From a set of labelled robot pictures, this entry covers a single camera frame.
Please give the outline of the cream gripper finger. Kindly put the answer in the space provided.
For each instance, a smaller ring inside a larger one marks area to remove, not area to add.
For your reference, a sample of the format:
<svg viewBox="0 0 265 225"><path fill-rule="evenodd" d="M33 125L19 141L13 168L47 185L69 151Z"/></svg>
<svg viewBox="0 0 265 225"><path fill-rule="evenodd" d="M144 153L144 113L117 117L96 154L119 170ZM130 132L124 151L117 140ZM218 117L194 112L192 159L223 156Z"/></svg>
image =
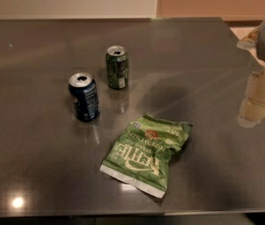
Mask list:
<svg viewBox="0 0 265 225"><path fill-rule="evenodd" d="M253 128L265 118L265 68L251 73L244 94L237 121L243 128Z"/></svg>
<svg viewBox="0 0 265 225"><path fill-rule="evenodd" d="M245 37L238 41L237 47L242 50L255 49L258 41L259 27L255 27Z"/></svg>

